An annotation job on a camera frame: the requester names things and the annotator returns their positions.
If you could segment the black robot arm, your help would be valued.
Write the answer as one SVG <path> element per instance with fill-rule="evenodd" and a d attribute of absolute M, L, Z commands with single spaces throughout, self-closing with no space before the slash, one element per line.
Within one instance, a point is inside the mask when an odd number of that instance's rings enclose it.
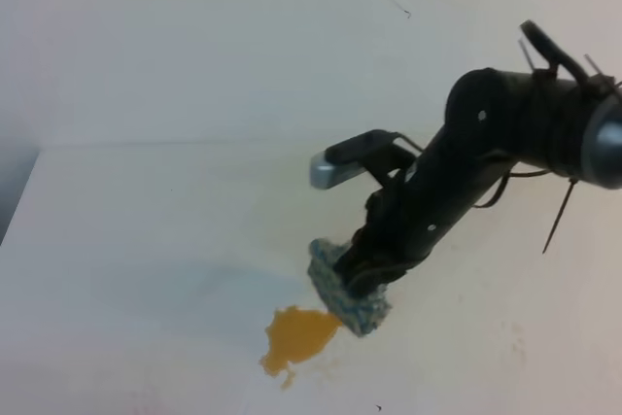
<path fill-rule="evenodd" d="M 335 270 L 363 297 L 425 260 L 439 240 L 512 168 L 525 163 L 609 190 L 621 186 L 621 94 L 607 77 L 583 83 L 492 68 L 463 75 L 443 126 L 413 155 L 371 130 L 328 148 L 380 184 L 364 226 Z"/>

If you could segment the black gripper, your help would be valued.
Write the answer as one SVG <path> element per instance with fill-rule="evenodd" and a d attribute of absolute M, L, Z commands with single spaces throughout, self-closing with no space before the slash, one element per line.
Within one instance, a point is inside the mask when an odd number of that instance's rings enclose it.
<path fill-rule="evenodd" d="M 398 172 L 365 203 L 366 217 L 334 267 L 350 296 L 368 296 L 420 263 L 437 230 L 437 174 Z"/>

